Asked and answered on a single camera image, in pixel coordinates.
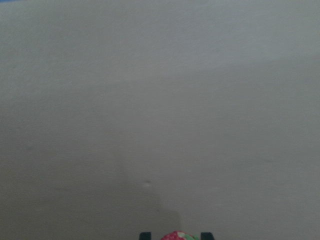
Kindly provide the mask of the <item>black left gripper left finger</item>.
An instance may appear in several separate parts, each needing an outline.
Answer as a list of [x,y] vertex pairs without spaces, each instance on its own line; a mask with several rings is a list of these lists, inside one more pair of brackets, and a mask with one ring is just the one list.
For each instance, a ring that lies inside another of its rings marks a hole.
[[141,232],[139,234],[139,240],[152,240],[151,232]]

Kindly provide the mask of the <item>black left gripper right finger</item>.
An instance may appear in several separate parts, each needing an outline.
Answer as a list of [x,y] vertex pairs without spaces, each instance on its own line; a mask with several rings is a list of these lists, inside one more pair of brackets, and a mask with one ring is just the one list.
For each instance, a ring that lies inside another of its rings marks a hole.
[[214,235],[211,232],[201,232],[200,239],[201,240],[215,240]]

